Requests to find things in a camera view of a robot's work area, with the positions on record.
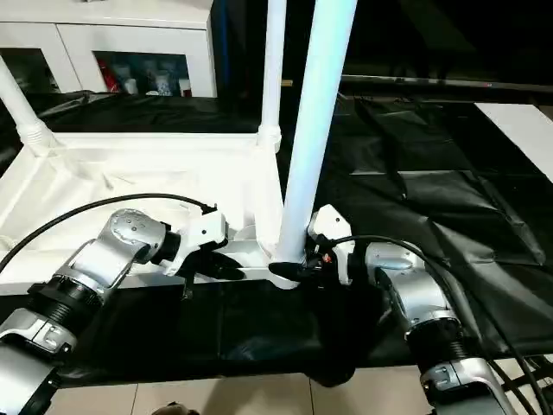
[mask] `wrinkled black fabric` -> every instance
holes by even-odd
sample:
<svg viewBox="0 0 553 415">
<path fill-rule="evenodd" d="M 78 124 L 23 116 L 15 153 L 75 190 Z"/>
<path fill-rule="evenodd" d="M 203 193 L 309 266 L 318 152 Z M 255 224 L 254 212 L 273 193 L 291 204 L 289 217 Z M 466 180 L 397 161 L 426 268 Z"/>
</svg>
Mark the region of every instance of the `wrinkled black fabric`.
<svg viewBox="0 0 553 415">
<path fill-rule="evenodd" d="M 247 105 L 210 99 L 81 93 L 31 103 L 55 131 L 253 132 L 259 120 Z M 296 106 L 284 97 L 283 191 Z M 6 119 L 0 113 L 3 127 Z M 13 129 L 2 137 L 17 143 Z M 553 184 L 474 105 L 345 101 L 315 204 L 333 204 L 354 233 L 408 240 L 447 260 L 514 343 L 537 354 L 553 350 L 552 201 Z M 25 301 L 2 297 L 0 320 Z M 178 287 L 120 290 L 61 375 L 64 386 L 85 386 L 304 372 L 332 386 L 356 367 L 412 362 L 384 310 L 363 272 L 352 287 L 331 291 L 201 284 L 181 301 Z M 505 345 L 474 311 L 501 356 Z"/>
</svg>

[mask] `tile floor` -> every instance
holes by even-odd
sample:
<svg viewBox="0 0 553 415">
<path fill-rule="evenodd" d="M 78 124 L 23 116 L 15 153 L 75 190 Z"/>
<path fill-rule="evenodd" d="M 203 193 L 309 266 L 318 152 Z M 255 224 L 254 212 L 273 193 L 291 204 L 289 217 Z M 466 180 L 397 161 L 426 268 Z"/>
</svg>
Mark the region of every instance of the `tile floor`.
<svg viewBox="0 0 553 415">
<path fill-rule="evenodd" d="M 500 365 L 519 375 L 516 363 Z M 360 369 L 332 389 L 300 373 L 66 389 L 47 415 L 150 415 L 172 401 L 201 415 L 426 415 L 430 407 L 418 376 L 416 367 L 388 367 Z"/>
</svg>

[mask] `white cabinet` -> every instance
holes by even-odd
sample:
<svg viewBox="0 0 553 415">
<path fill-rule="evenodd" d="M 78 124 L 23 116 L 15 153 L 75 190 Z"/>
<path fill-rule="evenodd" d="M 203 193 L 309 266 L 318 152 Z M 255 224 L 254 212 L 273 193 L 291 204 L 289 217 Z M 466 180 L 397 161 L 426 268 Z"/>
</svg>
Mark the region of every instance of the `white cabinet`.
<svg viewBox="0 0 553 415">
<path fill-rule="evenodd" d="M 0 54 L 22 83 L 47 84 L 51 73 L 62 93 L 82 89 L 55 24 L 0 22 Z"/>
<path fill-rule="evenodd" d="M 1 1 L 0 54 L 23 90 L 43 75 L 38 84 L 54 79 L 63 93 L 129 91 L 127 80 L 146 93 L 165 77 L 171 94 L 181 80 L 192 96 L 216 96 L 213 0 Z"/>
<path fill-rule="evenodd" d="M 99 70 L 98 53 L 112 52 L 152 54 L 156 56 L 155 65 L 159 54 L 185 56 L 192 96 L 214 97 L 216 94 L 213 53 L 207 30 L 76 24 L 59 24 L 58 30 L 84 89 L 108 91 Z"/>
</svg>

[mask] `black plastic sheet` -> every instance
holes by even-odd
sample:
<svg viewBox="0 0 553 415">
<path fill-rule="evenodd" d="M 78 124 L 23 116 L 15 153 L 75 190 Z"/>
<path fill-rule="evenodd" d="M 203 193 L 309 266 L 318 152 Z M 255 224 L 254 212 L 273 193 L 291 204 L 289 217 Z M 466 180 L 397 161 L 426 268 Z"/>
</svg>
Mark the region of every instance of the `black plastic sheet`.
<svg viewBox="0 0 553 415">
<path fill-rule="evenodd" d="M 31 103 L 54 131 L 252 132 L 259 120 L 248 105 L 210 99 L 77 94 Z M 283 102 L 283 187 L 296 104 Z M 13 129 L 4 131 L 3 145 L 18 149 Z M 474 105 L 358 100 L 336 107 L 315 203 L 333 204 L 354 233 L 408 240 L 446 259 L 513 342 L 541 354 L 553 350 L 552 201 L 553 184 Z M 0 298 L 0 319 L 25 301 Z M 411 362 L 384 311 L 362 273 L 331 291 L 204 284 L 181 301 L 178 287 L 120 290 L 62 379 L 85 386 L 305 372 L 331 386 L 356 367 Z M 490 350 L 503 355 L 474 312 Z"/>
</svg>

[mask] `white tube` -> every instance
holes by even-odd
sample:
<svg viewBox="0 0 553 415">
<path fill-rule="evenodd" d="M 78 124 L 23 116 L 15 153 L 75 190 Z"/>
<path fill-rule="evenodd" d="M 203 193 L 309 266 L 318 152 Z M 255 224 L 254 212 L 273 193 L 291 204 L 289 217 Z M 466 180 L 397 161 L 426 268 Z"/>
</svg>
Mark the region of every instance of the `white tube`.
<svg viewBox="0 0 553 415">
<path fill-rule="evenodd" d="M 269 0 L 263 81 L 263 110 L 259 134 L 265 142 L 280 143 L 278 114 L 283 77 L 284 29 L 286 0 Z"/>
<path fill-rule="evenodd" d="M 316 0 L 277 261 L 301 263 L 357 0 Z"/>
<path fill-rule="evenodd" d="M 16 121 L 17 132 L 23 143 L 30 144 L 37 153 L 45 152 L 53 142 L 54 135 L 36 116 L 2 56 L 0 56 L 0 99 Z"/>
</svg>

